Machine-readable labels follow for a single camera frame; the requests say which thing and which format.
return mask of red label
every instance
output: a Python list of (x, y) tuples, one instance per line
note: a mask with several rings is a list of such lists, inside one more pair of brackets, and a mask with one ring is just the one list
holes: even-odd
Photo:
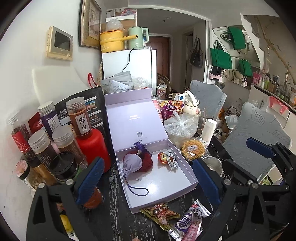
[(20, 131), (13, 134), (12, 138), (14, 139), (15, 143), (17, 144), (17, 147), (21, 152), (27, 150), (30, 147)]

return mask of metal bowl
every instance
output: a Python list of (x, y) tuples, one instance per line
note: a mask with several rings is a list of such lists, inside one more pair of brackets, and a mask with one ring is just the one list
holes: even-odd
[(206, 156), (203, 158), (203, 161), (207, 164), (207, 166), (212, 170), (218, 173), (218, 175), (221, 177), (224, 173), (222, 169), (222, 163), (219, 159), (213, 157), (213, 156)]

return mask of green bag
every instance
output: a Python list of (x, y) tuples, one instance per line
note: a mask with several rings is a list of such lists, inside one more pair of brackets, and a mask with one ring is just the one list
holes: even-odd
[(212, 64), (223, 69), (232, 69), (232, 61), (230, 54), (224, 52), (218, 40), (215, 41), (214, 48), (210, 49)]
[(232, 45), (235, 50), (245, 49), (246, 42), (242, 30), (235, 27), (228, 27), (229, 32), (232, 35)]
[(251, 65), (247, 60), (239, 60), (239, 71), (244, 76), (253, 76)]

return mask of beige mug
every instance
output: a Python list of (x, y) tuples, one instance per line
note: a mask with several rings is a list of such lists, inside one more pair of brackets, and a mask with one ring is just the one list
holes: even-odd
[(177, 92), (175, 92), (175, 93), (169, 94), (168, 97), (171, 98), (172, 100), (174, 100), (175, 96), (176, 96), (176, 95), (180, 95), (180, 94), (181, 94), (181, 93), (177, 93)]

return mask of white refrigerator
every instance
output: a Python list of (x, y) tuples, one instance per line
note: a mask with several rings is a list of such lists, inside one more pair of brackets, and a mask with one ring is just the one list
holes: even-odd
[(143, 77), (151, 83), (156, 95), (156, 50), (134, 49), (102, 54), (104, 77), (130, 71), (132, 77)]

